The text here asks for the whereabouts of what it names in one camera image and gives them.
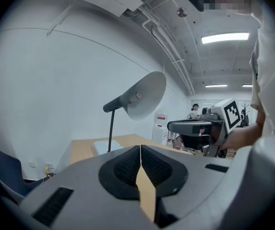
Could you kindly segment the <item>clear dispenser water bottle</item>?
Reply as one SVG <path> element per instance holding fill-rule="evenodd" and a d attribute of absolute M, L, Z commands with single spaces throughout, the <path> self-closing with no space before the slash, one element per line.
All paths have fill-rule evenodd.
<path fill-rule="evenodd" d="M 162 107 L 155 112 L 155 125 L 160 127 L 166 127 L 167 125 L 167 111 Z"/>

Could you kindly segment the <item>white water dispenser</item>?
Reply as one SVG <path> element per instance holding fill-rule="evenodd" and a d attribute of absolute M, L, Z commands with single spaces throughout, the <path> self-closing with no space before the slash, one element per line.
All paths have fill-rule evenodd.
<path fill-rule="evenodd" d="M 168 129 L 163 126 L 155 126 L 152 131 L 152 141 L 161 145 L 166 145 L 168 139 Z"/>

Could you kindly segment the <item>white ceiling pipes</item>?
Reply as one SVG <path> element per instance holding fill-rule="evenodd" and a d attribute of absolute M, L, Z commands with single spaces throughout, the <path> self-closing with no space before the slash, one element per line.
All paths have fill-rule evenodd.
<path fill-rule="evenodd" d="M 142 24 L 142 27 L 159 42 L 165 53 L 170 58 L 172 65 L 176 68 L 190 95 L 194 95 L 195 91 L 193 84 L 184 64 L 185 59 L 181 57 L 172 39 L 162 28 L 159 21 L 155 19 L 155 17 L 152 16 L 145 8 L 140 7 L 139 10 L 147 18 L 147 20 Z"/>

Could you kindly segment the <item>white flat box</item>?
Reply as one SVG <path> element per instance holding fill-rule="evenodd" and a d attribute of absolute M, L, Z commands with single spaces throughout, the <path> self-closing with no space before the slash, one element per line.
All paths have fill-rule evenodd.
<path fill-rule="evenodd" d="M 108 152 L 108 145 L 109 145 L 109 141 L 105 140 L 105 141 L 96 141 L 94 142 L 94 149 L 97 153 L 97 155 L 102 155 Z M 111 149 L 110 151 L 115 151 L 115 150 L 119 150 L 122 149 L 123 146 L 121 146 L 117 141 L 115 140 L 111 140 Z"/>

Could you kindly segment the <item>person's right hand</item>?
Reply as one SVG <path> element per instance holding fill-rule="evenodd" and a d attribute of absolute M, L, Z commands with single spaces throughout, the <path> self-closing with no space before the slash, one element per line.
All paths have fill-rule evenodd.
<path fill-rule="evenodd" d="M 236 128 L 231 131 L 224 144 L 221 145 L 220 150 L 242 148 L 244 146 L 243 132 L 243 128 Z"/>

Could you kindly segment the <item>black hair dryer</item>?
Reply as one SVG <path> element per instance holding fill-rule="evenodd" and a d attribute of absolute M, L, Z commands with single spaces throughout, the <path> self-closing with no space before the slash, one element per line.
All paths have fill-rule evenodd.
<path fill-rule="evenodd" d="M 108 140 L 108 152 L 111 151 L 112 132 L 115 110 L 123 108 L 127 115 L 135 121 L 149 116 L 161 102 L 167 80 L 164 73 L 151 72 L 135 83 L 126 92 L 103 106 L 103 111 L 111 112 L 111 122 Z"/>

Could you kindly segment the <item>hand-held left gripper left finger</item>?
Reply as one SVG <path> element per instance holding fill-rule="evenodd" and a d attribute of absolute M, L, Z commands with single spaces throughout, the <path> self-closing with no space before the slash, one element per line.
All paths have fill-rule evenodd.
<path fill-rule="evenodd" d="M 140 148 L 76 162 L 34 189 L 20 208 L 51 230 L 156 230 L 135 188 Z"/>

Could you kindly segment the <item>person's white t-shirt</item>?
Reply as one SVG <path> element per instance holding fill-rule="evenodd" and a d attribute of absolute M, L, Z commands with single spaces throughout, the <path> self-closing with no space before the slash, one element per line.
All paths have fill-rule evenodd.
<path fill-rule="evenodd" d="M 251 106 L 264 112 L 262 135 L 275 133 L 275 15 L 266 4 L 253 14 L 260 21 L 258 38 L 252 52 L 253 70 Z"/>

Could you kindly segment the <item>black swivel office chair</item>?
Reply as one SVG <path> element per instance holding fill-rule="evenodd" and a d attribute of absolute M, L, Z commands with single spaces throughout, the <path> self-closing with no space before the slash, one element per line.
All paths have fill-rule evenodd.
<path fill-rule="evenodd" d="M 187 150 L 198 150 L 200 137 L 192 137 L 187 135 L 180 135 L 183 146 Z"/>

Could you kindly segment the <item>black coat rack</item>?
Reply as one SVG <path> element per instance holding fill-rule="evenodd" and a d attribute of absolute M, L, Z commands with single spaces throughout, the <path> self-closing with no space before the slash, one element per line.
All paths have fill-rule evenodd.
<path fill-rule="evenodd" d="M 247 127 L 249 125 L 249 118 L 246 112 L 246 104 L 242 105 L 243 109 L 241 111 L 241 124 L 240 127 Z"/>

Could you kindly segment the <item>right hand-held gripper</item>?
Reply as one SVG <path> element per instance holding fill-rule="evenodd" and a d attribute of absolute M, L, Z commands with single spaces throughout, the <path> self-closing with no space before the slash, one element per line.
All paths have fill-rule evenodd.
<path fill-rule="evenodd" d="M 204 137 L 199 148 L 204 156 L 225 157 L 220 147 L 226 142 L 228 135 L 241 123 L 241 115 L 235 99 L 223 100 L 211 107 L 203 108 L 201 120 L 170 121 L 167 128 L 170 132 L 186 136 L 199 136 L 202 127 Z"/>

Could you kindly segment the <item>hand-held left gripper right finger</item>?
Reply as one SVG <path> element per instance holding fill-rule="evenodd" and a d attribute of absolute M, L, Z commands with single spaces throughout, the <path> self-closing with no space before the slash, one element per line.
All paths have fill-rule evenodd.
<path fill-rule="evenodd" d="M 210 196 L 231 160 L 184 155 L 141 145 L 144 171 L 156 189 L 154 222 L 167 227 L 184 218 Z"/>

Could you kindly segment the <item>person's right forearm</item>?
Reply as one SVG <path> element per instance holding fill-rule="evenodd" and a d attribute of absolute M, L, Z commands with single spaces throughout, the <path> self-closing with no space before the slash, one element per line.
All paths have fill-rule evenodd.
<path fill-rule="evenodd" d="M 258 138 L 262 136 L 264 122 L 265 113 L 263 110 L 261 110 L 258 111 L 255 123 L 239 129 L 241 147 L 252 145 Z"/>

